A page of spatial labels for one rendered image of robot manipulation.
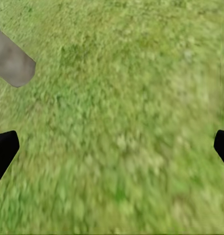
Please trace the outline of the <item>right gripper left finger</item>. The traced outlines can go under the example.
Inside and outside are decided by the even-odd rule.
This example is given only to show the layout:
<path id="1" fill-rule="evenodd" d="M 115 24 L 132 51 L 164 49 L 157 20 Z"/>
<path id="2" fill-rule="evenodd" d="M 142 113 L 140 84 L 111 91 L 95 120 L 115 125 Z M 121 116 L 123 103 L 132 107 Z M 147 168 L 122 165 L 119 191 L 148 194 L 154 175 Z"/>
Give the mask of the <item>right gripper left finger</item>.
<path id="1" fill-rule="evenodd" d="M 0 134 L 0 180 L 19 148 L 20 145 L 16 131 Z"/>

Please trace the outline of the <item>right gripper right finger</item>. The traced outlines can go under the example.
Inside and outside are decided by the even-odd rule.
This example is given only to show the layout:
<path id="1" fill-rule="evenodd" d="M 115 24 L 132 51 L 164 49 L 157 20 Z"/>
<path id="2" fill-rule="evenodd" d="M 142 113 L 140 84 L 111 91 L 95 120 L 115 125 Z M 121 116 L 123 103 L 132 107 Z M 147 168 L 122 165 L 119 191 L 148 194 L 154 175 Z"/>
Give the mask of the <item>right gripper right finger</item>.
<path id="1" fill-rule="evenodd" d="M 215 141 L 214 141 L 214 148 L 224 161 L 224 131 L 219 130 L 216 134 Z"/>

